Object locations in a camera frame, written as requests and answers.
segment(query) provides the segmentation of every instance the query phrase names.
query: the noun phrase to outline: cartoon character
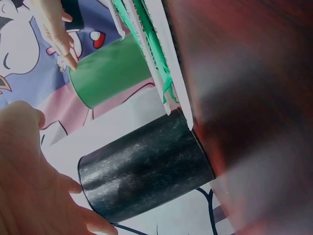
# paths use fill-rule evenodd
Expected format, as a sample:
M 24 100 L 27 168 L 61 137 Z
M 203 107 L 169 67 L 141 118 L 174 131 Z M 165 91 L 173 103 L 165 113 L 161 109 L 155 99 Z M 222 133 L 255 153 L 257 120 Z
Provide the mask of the cartoon character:
M 68 34 L 74 40 L 70 53 L 76 60 L 82 55 L 82 43 L 78 32 L 85 25 L 79 9 L 78 0 L 62 0 L 64 10 L 73 17 L 73 22 L 65 23 Z M 23 0 L 0 1 L 0 89 L 12 91 L 6 77 L 10 74 L 26 74 L 37 65 L 40 55 L 39 43 L 32 28 L 33 14 Z M 95 49 L 103 46 L 105 33 L 94 31 L 90 33 Z M 55 50 L 47 49 L 49 55 Z M 57 57 L 60 71 L 65 71 L 67 65 L 62 57 Z
M 5 77 L 28 73 L 38 62 L 39 44 L 30 24 L 32 18 L 22 3 L 0 1 L 0 89 L 11 91 Z

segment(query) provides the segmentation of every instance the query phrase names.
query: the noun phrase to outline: green cylinder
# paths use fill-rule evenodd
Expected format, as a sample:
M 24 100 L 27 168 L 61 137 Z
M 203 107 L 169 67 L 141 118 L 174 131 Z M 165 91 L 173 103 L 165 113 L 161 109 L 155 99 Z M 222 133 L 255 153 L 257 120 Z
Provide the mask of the green cylinder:
M 128 34 L 86 56 L 69 76 L 79 98 L 93 109 L 151 74 L 135 38 Z

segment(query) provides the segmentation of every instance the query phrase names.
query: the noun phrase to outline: finger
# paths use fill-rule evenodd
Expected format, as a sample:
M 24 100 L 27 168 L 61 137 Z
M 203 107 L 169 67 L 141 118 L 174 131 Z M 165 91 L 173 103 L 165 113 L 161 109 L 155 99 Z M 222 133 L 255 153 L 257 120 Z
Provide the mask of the finger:
M 68 40 L 69 40 L 70 46 L 74 47 L 74 39 L 70 35 L 68 35 Z
M 96 212 L 88 210 L 87 208 L 81 207 L 83 217 L 85 219 L 86 225 L 90 231 L 93 232 L 103 232 L 109 235 L 117 235 L 117 229 L 98 215 Z
M 64 188 L 67 191 L 69 191 L 70 193 L 81 193 L 82 187 L 80 186 L 79 183 L 77 183 L 75 180 L 64 174 L 60 174 L 60 177 L 64 185 Z
M 45 115 L 40 110 L 38 109 L 35 109 L 35 110 L 37 112 L 38 127 L 39 127 L 39 130 L 41 130 L 45 125 Z
M 66 56 L 64 56 L 64 59 L 66 60 L 68 66 L 70 66 L 73 70 L 77 69 L 77 62 L 71 53 L 68 53 Z
M 65 22 L 72 22 L 72 21 L 73 21 L 73 17 L 70 16 L 68 13 L 63 12 L 63 13 L 62 13 L 62 21 L 65 21 Z
M 57 50 L 58 54 L 62 56 L 67 55 L 69 53 L 70 44 L 68 34 L 65 31 L 65 28 L 61 24 L 59 26 L 56 26 L 54 24 L 49 32 L 53 42 L 53 46 Z

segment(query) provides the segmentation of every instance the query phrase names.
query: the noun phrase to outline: black cylinder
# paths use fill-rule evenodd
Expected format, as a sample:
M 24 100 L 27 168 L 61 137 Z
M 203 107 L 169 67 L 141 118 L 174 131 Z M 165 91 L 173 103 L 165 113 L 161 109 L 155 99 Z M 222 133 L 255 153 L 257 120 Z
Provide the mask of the black cylinder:
M 113 224 L 214 178 L 179 110 L 82 157 L 78 174 L 91 208 Z

